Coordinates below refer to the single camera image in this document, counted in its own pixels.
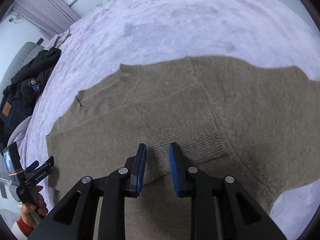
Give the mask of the person's left hand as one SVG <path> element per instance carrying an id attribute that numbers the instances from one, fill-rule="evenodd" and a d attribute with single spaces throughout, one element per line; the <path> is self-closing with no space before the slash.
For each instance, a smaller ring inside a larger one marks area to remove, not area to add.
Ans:
<path id="1" fill-rule="evenodd" d="M 35 210 L 38 210 L 39 214 L 42 216 L 46 216 L 48 214 L 47 204 L 44 201 L 42 194 L 40 194 L 40 191 L 42 191 L 42 189 L 43 189 L 43 186 L 37 186 L 38 206 L 30 203 L 24 203 L 22 204 L 22 207 L 20 209 L 21 219 L 25 224 L 27 224 L 29 227 L 33 229 L 37 227 L 37 223 L 31 217 L 30 214 L 33 213 Z"/>

